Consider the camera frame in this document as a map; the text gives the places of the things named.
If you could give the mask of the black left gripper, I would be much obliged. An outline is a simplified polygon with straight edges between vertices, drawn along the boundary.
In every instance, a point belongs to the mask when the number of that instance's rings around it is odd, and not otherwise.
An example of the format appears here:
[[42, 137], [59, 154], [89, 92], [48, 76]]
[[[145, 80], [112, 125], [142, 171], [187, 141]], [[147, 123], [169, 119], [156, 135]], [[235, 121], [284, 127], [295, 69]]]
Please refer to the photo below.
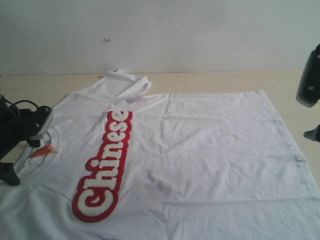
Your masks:
[[[29, 108], [19, 109], [21, 101], [0, 102], [0, 158], [3, 159], [18, 143], [29, 141], [41, 129], [39, 121], [33, 120], [35, 112]], [[13, 163], [0, 163], [0, 179], [9, 186], [18, 186]]]

